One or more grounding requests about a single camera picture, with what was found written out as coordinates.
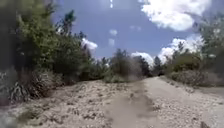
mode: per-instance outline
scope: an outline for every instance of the bush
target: bush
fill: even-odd
[[[223,82],[212,72],[206,71],[182,71],[173,72],[167,75],[168,78],[190,86],[197,87],[214,87],[223,86]]]
[[[121,76],[114,75],[114,76],[105,77],[104,82],[106,82],[106,83],[125,83],[125,82],[128,82],[128,81],[125,80],[125,78],[123,78]]]
[[[47,97],[50,90],[63,84],[60,75],[48,70],[23,71],[19,76],[13,69],[1,75],[0,105]]]

